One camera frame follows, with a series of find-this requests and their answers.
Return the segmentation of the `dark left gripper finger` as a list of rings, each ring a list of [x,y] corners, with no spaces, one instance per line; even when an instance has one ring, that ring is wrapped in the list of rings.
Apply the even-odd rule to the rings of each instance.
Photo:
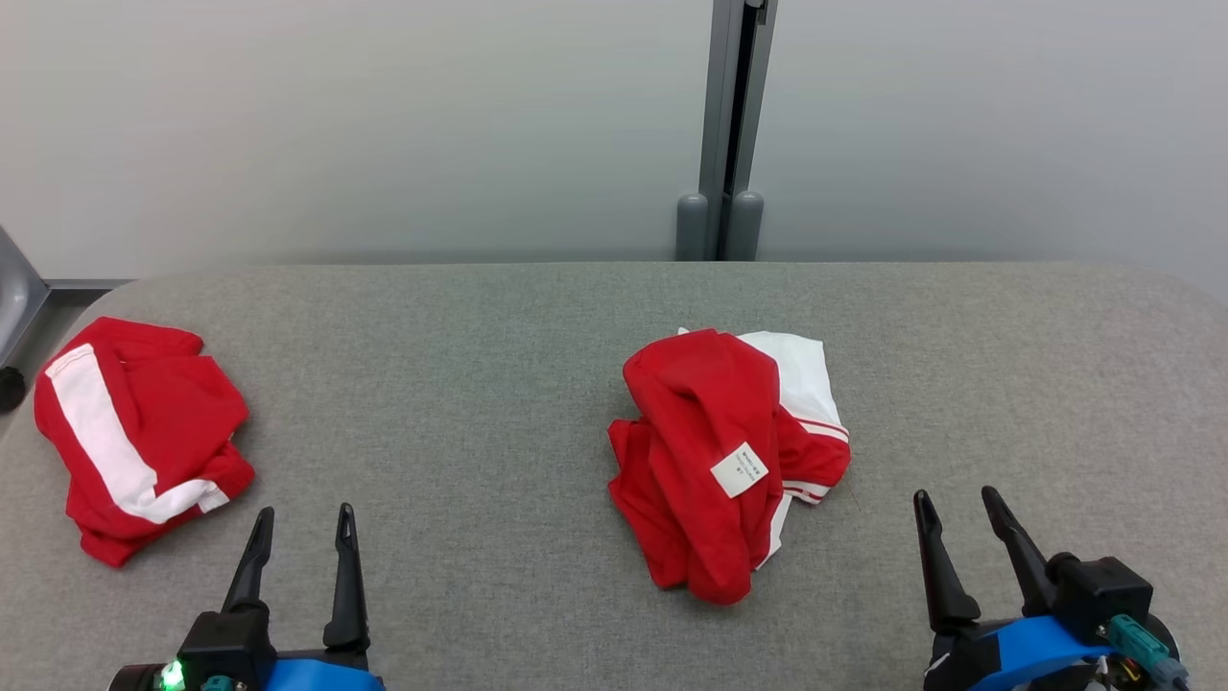
[[[251,527],[251,534],[246,547],[239,557],[239,563],[235,569],[235,576],[228,583],[228,592],[223,598],[223,611],[241,611],[246,608],[265,608],[260,599],[263,569],[271,558],[273,520],[275,509],[263,508]]]
[[[341,503],[335,525],[336,569],[332,619],[323,630],[329,652],[367,652],[371,646],[363,562],[357,542],[357,524],[350,503]]]

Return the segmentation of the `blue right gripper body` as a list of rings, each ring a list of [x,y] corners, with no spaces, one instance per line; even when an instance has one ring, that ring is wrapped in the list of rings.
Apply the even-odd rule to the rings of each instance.
[[[1184,690],[1176,646],[1115,616],[1089,642],[1056,617],[1017,619],[935,639],[926,690]]]

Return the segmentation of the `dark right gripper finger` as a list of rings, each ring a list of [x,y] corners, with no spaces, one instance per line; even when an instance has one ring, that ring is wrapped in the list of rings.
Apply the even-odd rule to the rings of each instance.
[[[912,493],[912,511],[931,631],[959,632],[976,627],[981,616],[977,600],[965,592],[957,576],[943,541],[942,520],[923,488]]]
[[[1047,560],[1009,511],[998,488],[982,486],[980,495],[993,534],[1007,547],[1009,565],[1025,599],[1022,615],[1049,615],[1056,589],[1047,576]]]

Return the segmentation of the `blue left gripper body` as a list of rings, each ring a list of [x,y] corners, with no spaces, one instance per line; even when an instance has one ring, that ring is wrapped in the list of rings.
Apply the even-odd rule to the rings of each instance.
[[[293,650],[271,666],[264,690],[386,690],[365,650]]]

